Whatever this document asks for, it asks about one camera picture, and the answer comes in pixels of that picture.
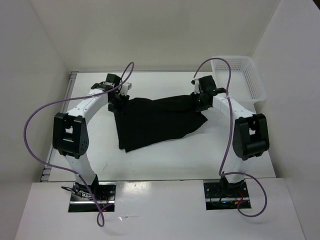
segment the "white platform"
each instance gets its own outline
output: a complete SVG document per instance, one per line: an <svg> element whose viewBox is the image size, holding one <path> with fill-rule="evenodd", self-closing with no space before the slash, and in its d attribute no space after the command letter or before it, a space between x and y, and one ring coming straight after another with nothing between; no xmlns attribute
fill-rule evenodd
<svg viewBox="0 0 320 240"><path fill-rule="evenodd" d="M203 181L118 182L115 212L68 213L71 182L33 183L16 240L303 240L304 235L282 178L260 180L268 196L265 212L243 217L236 209L206 210ZM252 209L258 212L263 193L247 180Z"/></svg>
<svg viewBox="0 0 320 240"><path fill-rule="evenodd" d="M189 95L193 72L134 72L129 79L130 99L140 97L152 100ZM207 76L200 72L198 77ZM85 96L94 83L106 79L107 73L78 73L72 97ZM68 110L79 101L70 102ZM253 104L245 106L254 111ZM203 114L208 121L183 139L170 140L128 153L119 149L118 134L113 113L102 108L88 124L87 151L92 169L100 181L196 180L217 179L226 149L229 121L219 111L210 108ZM237 156L230 149L228 159ZM69 167L63 156L52 151L50 163ZM256 159L248 172L257 178L275 178L268 152ZM74 181L72 173L52 169L49 181Z"/></svg>

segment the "black cloth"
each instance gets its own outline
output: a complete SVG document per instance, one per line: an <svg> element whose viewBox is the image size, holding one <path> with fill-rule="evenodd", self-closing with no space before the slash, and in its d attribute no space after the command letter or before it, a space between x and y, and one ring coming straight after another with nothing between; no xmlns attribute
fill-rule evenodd
<svg viewBox="0 0 320 240"><path fill-rule="evenodd" d="M119 148L126 152L170 139L181 139L207 121L190 95L157 100L134 98L124 114L115 114Z"/></svg>

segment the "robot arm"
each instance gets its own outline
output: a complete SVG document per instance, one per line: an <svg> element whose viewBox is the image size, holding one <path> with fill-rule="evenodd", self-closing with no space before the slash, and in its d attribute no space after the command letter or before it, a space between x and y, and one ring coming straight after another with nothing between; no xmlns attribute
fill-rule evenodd
<svg viewBox="0 0 320 240"><path fill-rule="evenodd" d="M88 96L92 97L84 99L67 113L59 112L54 117L53 148L65 157L72 170L81 174L94 194L99 181L87 156L89 147L87 124L106 104L108 104L108 109L111 112L123 112L124 106L129 100L127 93L131 88L131 83L124 83L118 92L94 96L114 88L119 85L120 81L121 78L117 75L108 74L105 81L96 83L91 87ZM78 175L75 176L75 182L81 190L86 192L84 183Z"/></svg>
<svg viewBox="0 0 320 240"><path fill-rule="evenodd" d="M194 92L191 96L194 99L196 111L200 112L213 107L230 119L226 90L217 88L212 76L195 79L191 83L194 84ZM234 125L232 147L239 158L229 162L224 171L246 173L255 161L253 157L259 157L269 149L267 120L263 114L255 114L247 110L231 97L230 101ZM225 176L229 184L237 184L244 177L240 174Z"/></svg>

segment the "purple cable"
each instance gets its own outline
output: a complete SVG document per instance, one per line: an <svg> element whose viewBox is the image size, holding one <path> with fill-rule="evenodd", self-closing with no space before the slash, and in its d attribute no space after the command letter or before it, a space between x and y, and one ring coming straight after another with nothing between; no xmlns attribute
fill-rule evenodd
<svg viewBox="0 0 320 240"><path fill-rule="evenodd" d="M222 159L222 162L221 162L221 166L220 166L220 169L219 169L219 176L221 177L224 177L224 176L227 176L227 175L233 175L233 174L240 174L240 175L245 175L245 176L248 176L250 178L252 178L253 180L255 180L258 185L261 187L262 189L262 192L263 192L263 195L264 195L264 206L262 208L262 210L254 215L248 215L248 214L245 214L243 213L242 211L240 211L240 205L243 204L244 202L248 202L248 200L244 200L244 201L241 201L240 203L237 204L237 209L239 211L239 213L241 213L243 216L245 217L248 217L248 218L254 218L254 217L257 217L259 215L261 215L265 210L266 210L266 207L267 207L267 204L268 204L268 198L267 198L267 193L264 189L264 187L261 185L261 183L258 181L257 178L255 178L254 176L250 175L250 174L247 174L247 173L243 173L243 172L238 172L238 171L233 171L233 172L227 172L227 173L224 173L222 172L223 171L223 168L225 166L225 163L226 163L226 160L227 160L227 156L228 156L228 153L229 153L229 150L230 150L230 146L231 146L231 141L232 141L232 132L233 132L233 125L234 125L234 115L233 115L233 111L232 111L232 105L231 105L231 101L230 101L230 98L229 98L229 86L230 86L230 81L231 81L231 67L230 67L230 64L223 58L220 58L220 57L211 57L207 60L205 60L203 63L200 64L200 66L198 67L198 69L195 71L195 74L193 76L193 78L196 77L197 73L199 72L200 68L207 62L209 61L213 61L213 60L220 60L220 61L223 61L225 62L225 64L228 66L228 69L229 69L229 77L228 77L228 82L226 84L226 96L227 96L227 101L228 101L228 104L229 104L229 112L230 112L230 128L229 128L229 138L228 138L228 143L226 145L226 149L225 149L225 152L224 152L224 156L223 156L223 159Z"/></svg>
<svg viewBox="0 0 320 240"><path fill-rule="evenodd" d="M56 168L56 169L61 169L61 170L65 170L65 171L68 171L68 172L71 172L73 174L76 174L79 176L79 178L83 181L86 189L88 190L89 194L91 195L92 197L92 200L94 202L94 204L96 205L99 213L97 215L97 218L96 218L96 222L97 224L99 225L99 227L103 227L105 225L105 217L103 215L103 210L106 209L108 206L110 206L110 204L107 204L105 207L103 207L101 209L101 207L99 206L99 203L97 202L95 196L93 195L90 187L88 186L88 184L86 183L85 179L76 171L72 170L72 169L69 169L69 168L66 168L66 167L63 167L63 166L58 166L58 165L54 165L54 164L51 164L51 163L47 163L43 160L41 160L39 157L37 157L33 151L31 150L29 144L28 144L28 140L27 140L27 128L28 128L28 125L31 121L31 119L39 112L41 111L42 109L46 108L46 107L49 107L51 105L54 105L54 104L58 104L58 103L63 103L63 102L68 102L68 101L73 101L73 100L82 100L82 99L89 99L89 98L92 98L92 97L98 97L98 96L101 96L101 95L104 95L104 94L107 94L107 93L110 93L110 92L113 92L115 90L117 90L118 88L120 88L123 84L125 84L125 82L130 78L133 70L134 70L134 67L135 67L135 63L132 61L128 64L128 66L126 66L125 70L123 71L123 74L121 76L121 79L123 78L124 74L126 73L126 71L128 70L128 68L130 67L130 65L132 65L131 67L131 70L128 74L128 76L125 78L125 80L123 80L122 83L120 83L118 86L115 86L114 88L111 88L107 91L104 91L104 92L101 92L101 93L97 93L97 94L94 94L94 95L88 95L88 96L79 96L79 97L72 97L72 98L67 98L67 99L63 99L63 100L58 100L58 101L53 101L53 102L50 102L50 103L47 103L41 107L39 107L37 110L35 110L31 115L30 117L26 120L25 122L25 125L24 125L24 128L23 128L23 140L24 140L24 144L25 144L25 147L26 149L28 150L28 152L30 153L30 155L35 159L37 160L39 163L43 164L43 165L47 165L47 166L50 166L52 168ZM100 224L99 222L99 216L101 215L101 219L102 219L102 224Z"/></svg>

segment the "purple wire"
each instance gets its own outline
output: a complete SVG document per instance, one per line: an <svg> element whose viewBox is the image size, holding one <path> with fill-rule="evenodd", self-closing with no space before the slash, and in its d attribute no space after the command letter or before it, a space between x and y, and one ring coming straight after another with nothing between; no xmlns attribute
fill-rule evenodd
<svg viewBox="0 0 320 240"><path fill-rule="evenodd" d="M111 88L107 91L104 91L104 92L101 92L101 93L97 93L97 94L93 94L93 95L88 95L88 96L78 96L78 97L72 97L72 98L67 98L67 99L63 99L63 100L57 100L57 101L53 101L53 102L50 102L50 103L47 103L41 107L39 107L37 110L35 110L31 115L30 117L26 120L25 122L25 125L24 125L24 128L23 128L23 140L24 140L24 144L25 144L25 147L26 149L28 150L28 152L30 153L30 155L35 159L37 160L39 163L43 164L43 165L47 165L47 166L50 166L52 168L56 168L56 169L61 169L61 170L65 170L65 171L68 171L68 172L71 172L73 174L76 174L79 176L79 178L82 180L82 182L84 183L86 189L88 190L89 194L91 195L92 197L92 200L94 202L94 204L96 205L99 213L97 215L97 218L96 218L96 222L97 224L99 225L99 227L103 227L105 225L105 217L103 215L103 210L106 209L108 207L108 205L106 205L104 208L101 209L101 207L99 206L99 203L97 202L94 194L92 193L90 187L88 186L88 184L86 183L85 179L76 171L70 169L70 168L66 168L66 167L63 167L63 166L58 166L58 165L54 165L54 164L51 164L51 163L48 163L48 162L45 162L43 160L41 160L39 157L37 157L34 152L31 150L30 146L29 146L29 143L28 143L28 140L27 140L27 128L28 128L28 125L31 121L31 119L39 112L41 111L42 109L46 108L46 107L49 107L51 105L54 105L54 104L58 104L58 103L63 103L63 102L68 102L68 101L73 101L73 100L82 100L82 99L89 99L89 98L92 98L92 97L98 97L98 96L101 96L101 95L104 95L104 94L107 94L107 93L110 93L110 92L113 92L115 90L117 90L118 88L120 88L123 84L125 84L125 82L130 78L133 70L134 70L134 67L135 67L135 63L132 61L130 62L125 70L123 71L123 74L121 76L121 79L123 78L124 74L126 73L126 71L128 70L128 68L130 67L130 65L132 65L131 67L131 70L128 74L128 76L125 78L125 80L123 80L123 82L121 82L118 86L115 86L114 88ZM99 216L101 215L101 219L102 219L102 223L100 223L99 221Z"/></svg>
<svg viewBox="0 0 320 240"><path fill-rule="evenodd" d="M248 176L250 178L252 178L253 180L255 180L258 185L261 187L262 189L262 192L263 192L263 195L264 195L264 206L262 208L262 210L254 215L248 215L248 214L245 214L243 213L242 211L240 211L240 205L243 204L244 202L248 202L248 200L244 200L244 201L241 201L240 203L237 204L237 209L239 211L239 213L241 213L243 216L246 216L248 218L254 218L254 217L257 217L259 215L261 215L265 210L266 210L266 207L267 207L267 204L268 204L268 198L267 198L267 193L264 189L264 187L262 186L262 184L258 181L257 178L255 178L254 176L250 175L250 174L247 174L247 173L243 173L243 172L239 172L239 171L233 171L233 172L227 172L227 173L224 173L223 172L223 168L225 166L225 163L226 163L226 160L227 160L227 156L228 156L228 153L229 153L229 150L230 150L230 146L231 146L231 141L232 141L232 132L233 132L233 125L234 125L234 115L233 115L233 110L232 110L232 105L231 105L231 100L229 98L229 86L230 86L230 81L231 81L231 67L230 67L230 64L223 58L220 58L220 57L211 57L207 60L205 60L203 63L200 64L200 66L198 67L198 69L195 71L194 73L194 76L193 78L196 77L197 73L199 72L200 68L206 64L207 62L209 61L213 61L213 60L220 60L220 61L223 61L225 62L225 64L228 66L228 69L229 69L229 77L228 77L228 82L226 84L226 96L227 96L227 101L228 101L228 105L229 105L229 113L230 113L230 128L229 128L229 138L228 138L228 143L226 145L226 149L225 149L225 152L224 152L224 156L223 156L223 159L222 159L222 162L221 162L221 166L220 166L220 169L219 169L219 176L221 177L224 177L224 176L227 176L227 175L234 175L234 174L240 174L240 175L245 175L245 176Z"/></svg>

